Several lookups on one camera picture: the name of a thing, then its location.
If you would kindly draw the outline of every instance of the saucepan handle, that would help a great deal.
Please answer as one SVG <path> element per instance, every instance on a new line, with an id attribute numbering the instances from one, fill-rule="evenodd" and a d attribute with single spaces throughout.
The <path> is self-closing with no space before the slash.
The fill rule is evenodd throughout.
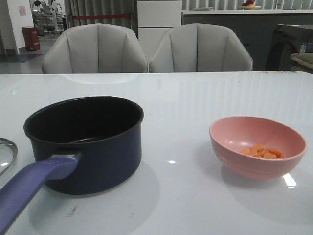
<path id="1" fill-rule="evenodd" d="M 0 235 L 4 234 L 47 180 L 61 180 L 78 164 L 77 154 L 53 155 L 32 163 L 0 189 Z"/>

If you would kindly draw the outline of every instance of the gray upholstered chair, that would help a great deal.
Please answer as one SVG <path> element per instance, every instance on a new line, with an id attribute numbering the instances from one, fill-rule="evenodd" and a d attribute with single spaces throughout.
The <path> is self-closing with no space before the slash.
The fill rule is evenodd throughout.
<path id="1" fill-rule="evenodd" d="M 231 29 L 193 23 L 166 31 L 149 66 L 150 72 L 251 71 L 253 61 Z"/>
<path id="2" fill-rule="evenodd" d="M 139 41 L 128 28 L 95 23 L 64 31 L 45 56 L 43 73 L 148 72 Z"/>

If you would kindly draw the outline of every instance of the white table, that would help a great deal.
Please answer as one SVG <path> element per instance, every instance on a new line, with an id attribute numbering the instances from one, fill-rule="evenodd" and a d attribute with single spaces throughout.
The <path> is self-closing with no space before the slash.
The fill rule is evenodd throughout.
<path id="1" fill-rule="evenodd" d="M 48 104 L 118 96 L 145 112 L 142 162 L 114 189 L 86 196 L 47 187 L 8 235 L 313 234 L 313 76 L 302 72 L 0 75 L 0 137 L 19 148 L 0 187 L 34 162 L 25 119 Z M 218 118 L 251 115 L 302 133 L 308 150 L 290 173 L 253 181 L 225 169 L 208 129 Z"/>

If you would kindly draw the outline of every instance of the bowl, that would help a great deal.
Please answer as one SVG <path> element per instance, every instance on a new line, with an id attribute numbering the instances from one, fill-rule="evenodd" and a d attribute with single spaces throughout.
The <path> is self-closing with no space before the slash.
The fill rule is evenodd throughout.
<path id="1" fill-rule="evenodd" d="M 305 139 L 294 129 L 274 120 L 251 117 L 224 117 L 210 126 L 211 144 L 228 169 L 250 179 L 267 180 L 292 171 L 306 151 Z M 240 153 L 256 144 L 274 147 L 282 157 L 267 159 Z"/>

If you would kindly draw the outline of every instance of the curtain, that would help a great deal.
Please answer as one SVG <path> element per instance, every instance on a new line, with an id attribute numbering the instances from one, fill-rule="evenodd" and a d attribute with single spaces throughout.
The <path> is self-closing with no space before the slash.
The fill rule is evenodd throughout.
<path id="1" fill-rule="evenodd" d="M 105 23 L 134 29 L 134 0 L 65 0 L 69 27 Z"/>
<path id="2" fill-rule="evenodd" d="M 192 10 L 199 7 L 213 7 L 214 10 L 240 10 L 246 0 L 182 0 L 183 10 Z M 280 0 L 282 9 L 313 9 L 313 0 Z M 276 0 L 255 0 L 256 6 L 262 9 L 275 9 Z"/>

